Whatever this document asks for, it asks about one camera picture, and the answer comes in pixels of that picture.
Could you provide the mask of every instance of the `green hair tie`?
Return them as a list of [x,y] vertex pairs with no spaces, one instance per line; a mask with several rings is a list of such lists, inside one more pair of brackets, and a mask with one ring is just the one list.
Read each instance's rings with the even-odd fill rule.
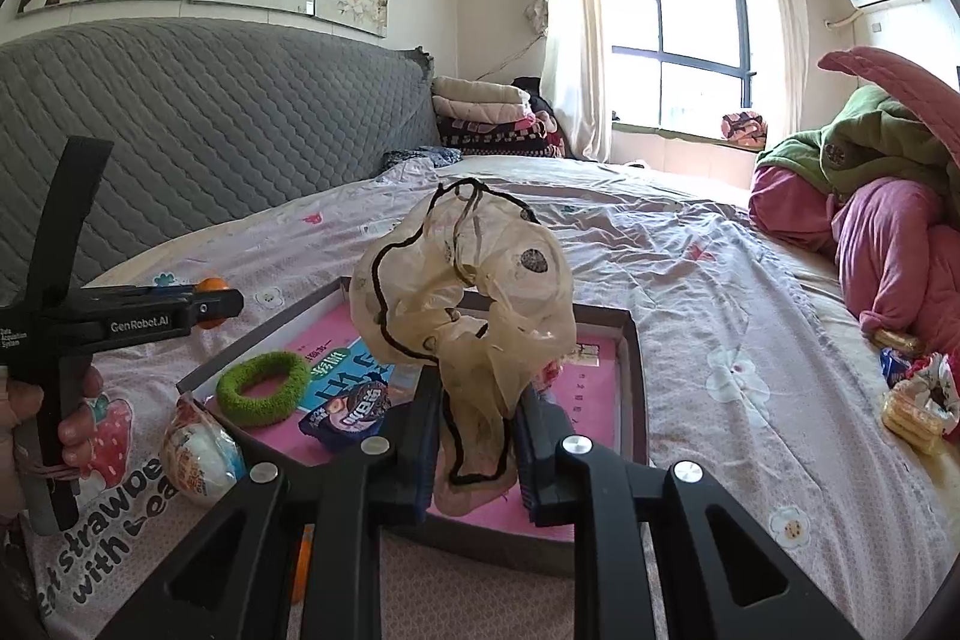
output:
[[[287,379],[276,393],[263,398],[243,396],[245,390],[277,375]],[[269,426],[293,415],[309,381],[310,365],[301,355],[285,350],[264,353],[221,375],[217,404],[237,426]]]

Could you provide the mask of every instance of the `black window frame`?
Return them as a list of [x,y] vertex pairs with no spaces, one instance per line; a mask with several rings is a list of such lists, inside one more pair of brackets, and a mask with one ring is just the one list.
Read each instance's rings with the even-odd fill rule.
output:
[[699,68],[702,71],[715,71],[740,80],[740,106],[750,109],[752,106],[752,78],[757,74],[751,71],[750,66],[750,22],[747,17],[747,0],[736,2],[736,27],[740,39],[740,65],[730,66],[716,61],[707,61],[702,58],[693,58],[689,55],[680,55],[664,50],[664,11],[662,1],[656,0],[656,33],[658,33],[657,49],[637,49],[636,47],[622,47],[620,44],[611,44],[611,52],[618,55],[639,55],[653,58],[661,63],[661,79],[659,80],[659,108],[656,111],[656,128],[664,127],[664,63],[677,66]]

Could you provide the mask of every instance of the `quilted headboard cover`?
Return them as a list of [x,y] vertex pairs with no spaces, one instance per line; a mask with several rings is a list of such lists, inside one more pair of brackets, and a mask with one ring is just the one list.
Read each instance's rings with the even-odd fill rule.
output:
[[0,304],[26,281],[67,136],[113,140],[78,282],[439,143],[432,59],[280,25],[141,19],[0,47]]

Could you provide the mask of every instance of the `blue wrapper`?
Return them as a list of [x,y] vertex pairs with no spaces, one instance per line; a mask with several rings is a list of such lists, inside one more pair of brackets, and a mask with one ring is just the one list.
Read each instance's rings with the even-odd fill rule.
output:
[[307,413],[299,423],[299,429],[309,437],[319,439],[331,453],[339,453],[354,442],[379,432],[387,410],[390,410],[387,384],[368,380]]
[[887,381],[887,386],[896,386],[906,377],[907,370],[913,365],[899,350],[883,348],[880,351],[880,369]]

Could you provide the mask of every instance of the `person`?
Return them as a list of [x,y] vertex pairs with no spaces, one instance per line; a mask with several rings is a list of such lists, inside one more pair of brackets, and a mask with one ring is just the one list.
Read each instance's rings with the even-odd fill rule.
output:
[[[90,367],[83,378],[83,395],[96,397],[104,384],[100,373]],[[34,417],[43,402],[43,389],[8,379],[7,370],[0,366],[0,525],[6,527],[16,514],[24,509],[23,492],[16,474],[13,429]],[[64,445],[64,463],[78,469],[88,465],[93,457],[95,423],[89,405],[64,418],[59,424],[59,440]]]

